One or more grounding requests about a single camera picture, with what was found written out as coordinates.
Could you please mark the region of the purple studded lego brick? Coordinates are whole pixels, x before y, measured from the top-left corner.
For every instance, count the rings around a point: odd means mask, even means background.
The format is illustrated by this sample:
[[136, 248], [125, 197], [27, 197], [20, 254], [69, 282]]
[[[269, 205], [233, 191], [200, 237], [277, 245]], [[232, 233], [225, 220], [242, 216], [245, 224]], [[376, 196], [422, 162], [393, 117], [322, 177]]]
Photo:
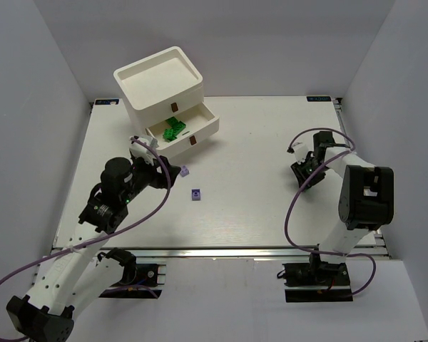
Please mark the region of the purple studded lego brick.
[[180, 170], [180, 176], [181, 176], [181, 177], [185, 177], [185, 176], [187, 176], [187, 175], [189, 175], [189, 174], [190, 174], [189, 169], [188, 169], [185, 165], [183, 165], [183, 166], [181, 167], [181, 170]]

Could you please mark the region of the purple upside-down lego brick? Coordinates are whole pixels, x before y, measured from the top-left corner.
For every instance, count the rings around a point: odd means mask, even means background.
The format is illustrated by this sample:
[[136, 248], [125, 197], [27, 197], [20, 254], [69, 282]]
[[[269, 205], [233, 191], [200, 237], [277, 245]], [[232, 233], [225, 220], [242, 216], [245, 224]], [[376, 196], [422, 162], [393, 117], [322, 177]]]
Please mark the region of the purple upside-down lego brick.
[[191, 199], [193, 201], [200, 201], [201, 200], [201, 192], [200, 189], [192, 189], [191, 190]]

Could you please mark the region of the green lego plate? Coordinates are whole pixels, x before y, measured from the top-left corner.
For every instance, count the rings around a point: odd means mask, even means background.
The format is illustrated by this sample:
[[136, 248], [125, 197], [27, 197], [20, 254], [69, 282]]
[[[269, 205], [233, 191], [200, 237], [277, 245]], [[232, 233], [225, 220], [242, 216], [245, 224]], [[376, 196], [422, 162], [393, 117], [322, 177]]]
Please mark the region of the green lego plate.
[[177, 135], [174, 133], [172, 128], [167, 128], [163, 132], [163, 139], [167, 142], [172, 142], [177, 138]]

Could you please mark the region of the green square lego brick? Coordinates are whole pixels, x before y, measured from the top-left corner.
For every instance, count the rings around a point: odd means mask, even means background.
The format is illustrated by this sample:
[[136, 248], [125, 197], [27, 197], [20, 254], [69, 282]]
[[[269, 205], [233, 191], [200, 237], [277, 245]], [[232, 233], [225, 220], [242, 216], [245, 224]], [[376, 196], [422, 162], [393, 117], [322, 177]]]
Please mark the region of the green square lego brick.
[[174, 136], [178, 136], [181, 132], [183, 132], [186, 128], [186, 124], [182, 121], [179, 121], [172, 127]]

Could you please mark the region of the green sloped lego brick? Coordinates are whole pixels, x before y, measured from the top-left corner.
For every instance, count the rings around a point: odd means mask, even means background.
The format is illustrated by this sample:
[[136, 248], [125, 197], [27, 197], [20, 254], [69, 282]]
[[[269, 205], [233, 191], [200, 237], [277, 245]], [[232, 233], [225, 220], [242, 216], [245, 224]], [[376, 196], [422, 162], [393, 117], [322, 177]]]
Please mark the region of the green sloped lego brick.
[[170, 117], [170, 118], [166, 119], [165, 121], [171, 127], [174, 127], [174, 126], [176, 126], [179, 123], [178, 119], [176, 119], [175, 117]]

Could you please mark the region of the white drawer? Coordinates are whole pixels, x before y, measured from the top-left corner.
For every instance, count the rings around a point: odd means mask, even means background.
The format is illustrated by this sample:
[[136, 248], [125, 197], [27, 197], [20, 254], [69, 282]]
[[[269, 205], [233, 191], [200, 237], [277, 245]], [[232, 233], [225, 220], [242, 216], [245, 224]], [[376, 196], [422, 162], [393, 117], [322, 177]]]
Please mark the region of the white drawer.
[[167, 142], [163, 139], [164, 130], [172, 128], [167, 124], [166, 119], [146, 129], [146, 132], [158, 141], [158, 154], [168, 159], [195, 147], [219, 130], [220, 118], [205, 103], [196, 105], [181, 113], [172, 114], [170, 117], [175, 117], [178, 121], [186, 124], [185, 130], [174, 141]]

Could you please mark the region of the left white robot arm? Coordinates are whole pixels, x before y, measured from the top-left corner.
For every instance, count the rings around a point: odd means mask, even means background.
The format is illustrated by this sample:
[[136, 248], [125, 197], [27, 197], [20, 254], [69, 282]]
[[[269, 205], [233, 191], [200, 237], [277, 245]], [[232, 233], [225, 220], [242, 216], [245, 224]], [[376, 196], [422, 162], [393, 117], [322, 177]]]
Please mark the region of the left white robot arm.
[[72, 242], [91, 245], [63, 249], [41, 280], [6, 305], [15, 329], [33, 341], [66, 341], [75, 318], [108, 287], [136, 275], [136, 257], [124, 249], [99, 250], [128, 216], [128, 203], [148, 186], [170, 189], [181, 168], [166, 157], [115, 157], [101, 173], [79, 215]]

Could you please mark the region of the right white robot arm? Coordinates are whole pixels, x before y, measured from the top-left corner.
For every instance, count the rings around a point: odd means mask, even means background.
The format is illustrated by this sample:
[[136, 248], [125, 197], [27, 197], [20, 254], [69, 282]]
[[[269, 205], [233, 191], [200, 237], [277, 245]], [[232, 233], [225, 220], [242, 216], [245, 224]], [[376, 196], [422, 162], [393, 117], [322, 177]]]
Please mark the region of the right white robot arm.
[[339, 221], [326, 239], [310, 253], [310, 266], [337, 271], [358, 242], [371, 231], [389, 224], [394, 216], [394, 171], [373, 165], [355, 152], [355, 144], [335, 141], [333, 129], [313, 129], [313, 149], [293, 139], [287, 151], [295, 156], [291, 170], [300, 195], [334, 171], [342, 178]]

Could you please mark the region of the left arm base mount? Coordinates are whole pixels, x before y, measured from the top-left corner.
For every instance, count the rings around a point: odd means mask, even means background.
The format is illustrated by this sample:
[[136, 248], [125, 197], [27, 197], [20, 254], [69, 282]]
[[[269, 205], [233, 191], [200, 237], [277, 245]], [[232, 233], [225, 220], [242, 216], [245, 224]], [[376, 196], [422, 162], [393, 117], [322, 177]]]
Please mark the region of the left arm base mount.
[[136, 256], [125, 249], [114, 248], [97, 254], [98, 266], [104, 259], [114, 259], [123, 269], [122, 278], [106, 289], [101, 295], [105, 299], [158, 299], [162, 293], [158, 289], [163, 281], [160, 264], [142, 264]]

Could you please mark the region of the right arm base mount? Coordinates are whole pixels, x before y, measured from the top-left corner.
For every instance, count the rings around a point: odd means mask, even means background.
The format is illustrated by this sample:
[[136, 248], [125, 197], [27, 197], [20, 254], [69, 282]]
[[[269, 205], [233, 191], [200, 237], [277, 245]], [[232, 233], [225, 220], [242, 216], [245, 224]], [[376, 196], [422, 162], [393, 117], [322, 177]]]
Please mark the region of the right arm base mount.
[[353, 301], [346, 263], [328, 264], [319, 254], [311, 254], [307, 262], [282, 267], [276, 277], [284, 281], [287, 303]]

